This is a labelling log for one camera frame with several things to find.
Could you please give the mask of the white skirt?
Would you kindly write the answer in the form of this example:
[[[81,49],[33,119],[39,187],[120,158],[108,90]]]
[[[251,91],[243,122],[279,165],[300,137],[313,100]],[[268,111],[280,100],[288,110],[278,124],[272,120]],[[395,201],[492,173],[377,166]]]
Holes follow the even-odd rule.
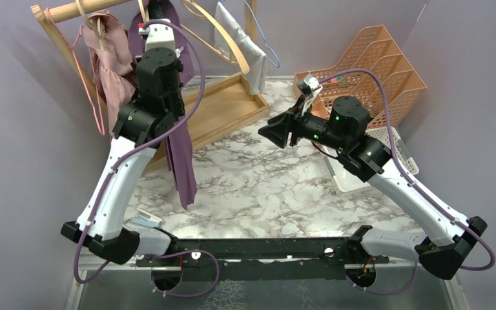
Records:
[[[243,31],[241,25],[231,13],[218,2],[214,18],[238,45],[250,68],[248,74],[242,74],[250,87],[250,94],[255,95],[265,90],[267,60],[265,52],[255,44]]]

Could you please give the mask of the blue wire hanger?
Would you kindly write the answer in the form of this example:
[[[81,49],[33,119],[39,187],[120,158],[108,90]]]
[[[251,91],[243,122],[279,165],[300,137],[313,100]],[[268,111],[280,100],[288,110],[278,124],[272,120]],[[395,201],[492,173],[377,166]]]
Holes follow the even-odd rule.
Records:
[[[266,60],[268,60],[274,67],[279,68],[280,67],[280,59],[277,56],[276,52],[268,45],[267,40],[265,38],[265,34],[256,18],[256,1],[244,1],[245,3],[245,30],[244,32],[252,39],[252,41],[255,43],[255,39],[257,35],[255,33],[252,33],[252,30],[255,30],[255,27],[258,27],[259,32],[261,33],[261,37],[264,41],[265,47],[268,48],[276,58],[277,63],[273,62],[271,59],[269,59],[268,56],[266,56]]]

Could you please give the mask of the purple garment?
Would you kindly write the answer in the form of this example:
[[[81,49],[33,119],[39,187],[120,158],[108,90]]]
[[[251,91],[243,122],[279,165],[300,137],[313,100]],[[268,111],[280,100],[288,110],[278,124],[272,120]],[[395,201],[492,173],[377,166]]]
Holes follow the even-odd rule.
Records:
[[[142,5],[150,19],[168,19],[172,24],[181,26],[178,13],[171,1],[143,1]],[[138,34],[138,25],[143,22],[138,12],[129,26],[128,44],[133,56],[142,55],[145,43]],[[181,82],[187,83],[194,77],[194,66],[187,40],[174,31],[175,47],[181,50],[179,60],[184,66],[180,74]],[[174,184],[180,197],[181,206],[187,209],[194,203],[197,188],[192,166],[192,140],[188,126],[184,123],[165,139],[167,165],[172,172]]]

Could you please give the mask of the pink skirt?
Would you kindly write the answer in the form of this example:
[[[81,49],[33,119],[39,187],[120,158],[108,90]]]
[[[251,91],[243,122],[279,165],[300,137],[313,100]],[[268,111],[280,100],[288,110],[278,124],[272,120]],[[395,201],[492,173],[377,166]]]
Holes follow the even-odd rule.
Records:
[[[95,31],[85,29],[84,41],[94,68],[93,82],[107,104],[108,131],[114,136],[118,112],[129,103],[138,86],[136,61],[129,50],[127,30],[108,10],[100,10],[88,20],[101,30],[99,40]]]

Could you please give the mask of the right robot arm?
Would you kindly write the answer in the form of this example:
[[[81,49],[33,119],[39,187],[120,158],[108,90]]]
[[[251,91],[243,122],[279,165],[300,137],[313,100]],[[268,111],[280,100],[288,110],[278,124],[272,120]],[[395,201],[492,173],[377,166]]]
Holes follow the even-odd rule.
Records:
[[[291,108],[269,119],[258,129],[259,135],[281,149],[307,139],[335,150],[335,159],[346,171],[385,194],[423,230],[409,234],[361,227],[346,247],[348,257],[356,263],[370,256],[403,258],[437,278],[452,279],[486,230],[486,222],[455,212],[441,200],[435,207],[430,202],[433,195],[419,193],[422,184],[409,181],[391,149],[366,133],[369,112],[357,98],[336,98],[329,119],[303,113],[304,99],[300,96]]]

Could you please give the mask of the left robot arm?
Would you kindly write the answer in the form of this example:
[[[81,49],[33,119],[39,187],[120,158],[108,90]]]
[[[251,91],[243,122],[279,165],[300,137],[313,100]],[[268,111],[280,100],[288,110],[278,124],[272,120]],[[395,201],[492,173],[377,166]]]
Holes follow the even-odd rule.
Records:
[[[138,88],[120,108],[110,152],[96,189],[78,218],[66,222],[61,234],[96,256],[125,264],[136,255],[153,255],[162,265],[177,257],[168,234],[157,230],[129,229],[123,218],[141,173],[160,144],[140,149],[173,128],[184,116],[180,72],[183,65],[168,48],[146,51],[136,67]]]

